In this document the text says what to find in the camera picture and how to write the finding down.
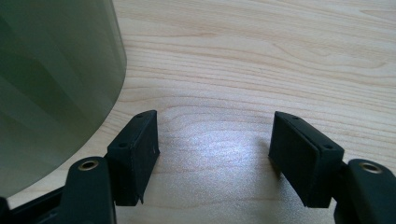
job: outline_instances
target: black bracket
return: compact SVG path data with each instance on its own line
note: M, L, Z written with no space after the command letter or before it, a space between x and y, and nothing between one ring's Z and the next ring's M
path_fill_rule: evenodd
M396 178L376 162L352 160L344 149L296 116L275 112L269 157L303 204L327 208L337 201L338 224L396 223Z
M114 201L135 206L143 195L158 149L157 112L134 116L104 158L74 163L64 187L10 210L0 198L0 223L116 223Z

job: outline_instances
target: wooden table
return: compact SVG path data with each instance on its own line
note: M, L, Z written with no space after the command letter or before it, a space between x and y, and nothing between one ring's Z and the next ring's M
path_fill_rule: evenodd
M158 110L161 156L145 203L119 223L333 223L304 208L268 161L273 117L302 117L396 173L394 1L116 0L127 78L108 118L15 207L104 155L135 114Z

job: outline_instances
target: green cylindrical container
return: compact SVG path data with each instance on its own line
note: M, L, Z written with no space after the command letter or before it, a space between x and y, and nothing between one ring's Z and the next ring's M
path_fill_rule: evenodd
M0 196L87 142L117 101L125 69L111 0L0 1Z

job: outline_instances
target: metal grommet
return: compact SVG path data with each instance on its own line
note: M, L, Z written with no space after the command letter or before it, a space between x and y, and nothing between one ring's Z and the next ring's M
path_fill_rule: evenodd
M96 166L99 165L99 161L84 161L79 167L78 169L80 171L89 171L91 169L94 169Z
M376 165L374 165L372 163L369 163L369 162L361 162L361 163L359 163L359 166L363 170L365 170L367 172L370 172L372 174L376 174L377 175L377 174L381 174L382 173L381 168L379 168L378 166L376 166Z

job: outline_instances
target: light wood surface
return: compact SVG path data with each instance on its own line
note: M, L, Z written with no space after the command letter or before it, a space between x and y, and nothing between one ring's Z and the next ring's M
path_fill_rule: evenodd
M396 173L395 1L116 0L128 56L115 107L59 169L13 207L105 155L135 114L158 110L161 156L119 223L333 223L304 208L268 161L274 112L302 117Z

